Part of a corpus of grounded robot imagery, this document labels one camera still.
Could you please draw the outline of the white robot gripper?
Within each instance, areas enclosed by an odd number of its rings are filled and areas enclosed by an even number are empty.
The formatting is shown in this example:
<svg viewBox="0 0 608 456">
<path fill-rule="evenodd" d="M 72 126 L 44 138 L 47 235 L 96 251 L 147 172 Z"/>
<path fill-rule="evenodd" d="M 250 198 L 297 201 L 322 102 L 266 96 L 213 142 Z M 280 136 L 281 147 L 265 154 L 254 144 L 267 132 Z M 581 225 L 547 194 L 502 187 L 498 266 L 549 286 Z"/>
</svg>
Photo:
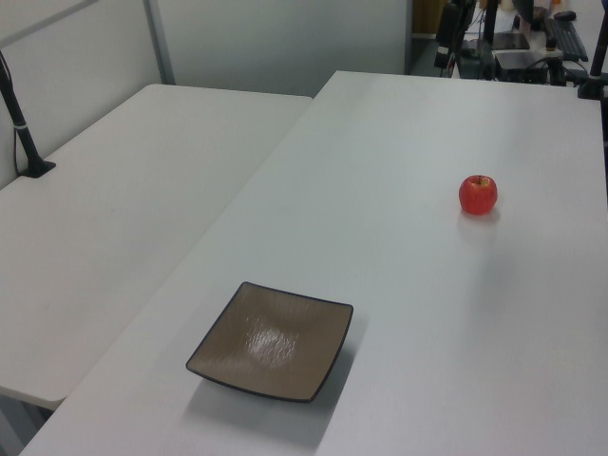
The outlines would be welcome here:
<svg viewBox="0 0 608 456">
<path fill-rule="evenodd" d="M 448 67 L 451 56 L 451 77 L 468 76 L 468 48 L 462 47 L 458 52 L 453 52 L 451 55 L 449 47 L 463 39 L 472 22 L 474 11 L 474 0 L 448 1 L 443 7 L 435 36 L 436 42 L 440 46 L 436 49 L 433 65 L 435 67 Z"/>
</svg>

